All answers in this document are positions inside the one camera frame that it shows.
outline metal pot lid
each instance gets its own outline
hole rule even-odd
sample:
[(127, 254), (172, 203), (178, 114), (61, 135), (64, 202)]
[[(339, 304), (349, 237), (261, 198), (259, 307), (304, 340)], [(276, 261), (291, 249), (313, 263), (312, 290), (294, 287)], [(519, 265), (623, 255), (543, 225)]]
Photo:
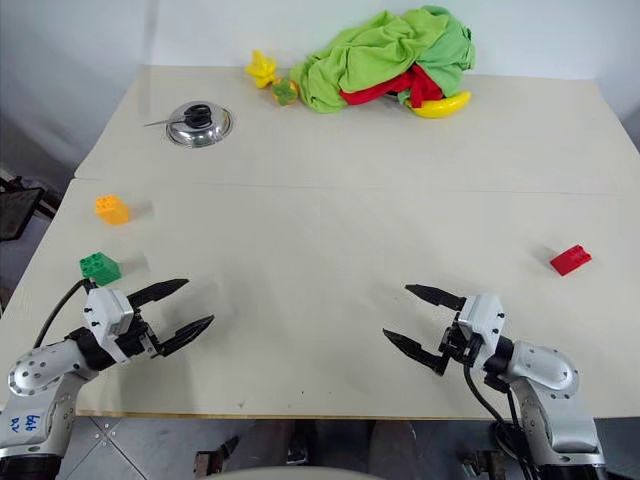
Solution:
[(206, 147), (222, 141), (232, 126), (231, 112), (226, 108), (206, 101), (189, 102), (171, 113), (167, 136), (185, 147)]

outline table surface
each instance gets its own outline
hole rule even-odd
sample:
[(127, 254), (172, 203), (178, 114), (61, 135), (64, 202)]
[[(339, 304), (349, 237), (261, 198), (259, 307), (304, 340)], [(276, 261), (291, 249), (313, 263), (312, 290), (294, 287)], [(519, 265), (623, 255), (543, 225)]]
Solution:
[[(336, 114), (285, 108), (242, 68), (148, 67), (128, 90), (83, 179), (215, 185), (619, 194), (637, 191), (638, 153), (592, 81), (472, 76), (461, 112), (422, 119), (391, 99)], [(191, 100), (234, 115), (211, 147), (171, 143), (162, 120)]]
[[(105, 194), (130, 205), (129, 223), (109, 226), (93, 213)], [(125, 293), (191, 279), (144, 307), (161, 339), (211, 313), (216, 321), (171, 357), (103, 372), (83, 388), (82, 413), (486, 417), (459, 365), (437, 377), (381, 332), (437, 347), (452, 315), (403, 290), (423, 283), (499, 294), (503, 333), (568, 354), (588, 411), (639, 415), (637, 200), (74, 180), (0, 321), (0, 362), (31, 347), (79, 278), (78, 260), (102, 251), (119, 262), (123, 278), (112, 286)], [(576, 243), (594, 259), (560, 277), (547, 262)], [(83, 302), (80, 293), (69, 302), (47, 341), (83, 325)], [(6, 398), (0, 389), (0, 404)]]

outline cloth pile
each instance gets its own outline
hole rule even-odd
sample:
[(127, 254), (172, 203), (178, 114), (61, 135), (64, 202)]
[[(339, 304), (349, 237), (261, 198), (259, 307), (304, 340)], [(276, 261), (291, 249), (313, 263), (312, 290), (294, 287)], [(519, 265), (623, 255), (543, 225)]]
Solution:
[(471, 31), (442, 7), (396, 16), (384, 11), (342, 31), (329, 46), (296, 65), (289, 77), (313, 110), (331, 113), (389, 92), (414, 108), (458, 92), (473, 68)]

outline person's leg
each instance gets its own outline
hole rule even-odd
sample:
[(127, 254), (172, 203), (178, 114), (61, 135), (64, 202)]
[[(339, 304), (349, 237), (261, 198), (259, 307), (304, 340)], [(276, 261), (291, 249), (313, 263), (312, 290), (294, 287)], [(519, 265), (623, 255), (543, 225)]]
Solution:
[(294, 425), (294, 420), (257, 420), (240, 437), (224, 471), (285, 465)]
[(411, 423), (376, 422), (369, 446), (369, 473), (385, 480), (418, 478), (418, 450)]

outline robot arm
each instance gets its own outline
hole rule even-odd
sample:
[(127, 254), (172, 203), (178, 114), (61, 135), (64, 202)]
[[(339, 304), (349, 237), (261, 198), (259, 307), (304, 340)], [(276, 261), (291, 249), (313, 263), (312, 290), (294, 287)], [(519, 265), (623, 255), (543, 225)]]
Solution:
[(53, 479), (71, 436), (80, 388), (115, 363), (142, 352), (167, 356), (202, 333), (213, 316), (190, 323), (160, 343), (142, 320), (140, 307), (187, 283), (169, 280), (126, 297), (107, 288), (88, 291), (84, 316), (89, 328), (37, 347), (9, 371), (9, 399), (0, 414), (0, 480)]
[(504, 310), (495, 295), (456, 297), (434, 287), (408, 285), (421, 299), (456, 311), (439, 347), (422, 349), (403, 335), (385, 335), (414, 360), (443, 375), (450, 359), (485, 371), (485, 383), (501, 392), (513, 389), (533, 463), (545, 479), (599, 478), (604, 456), (595, 423), (578, 397), (578, 370), (547, 347), (512, 342), (500, 335)]

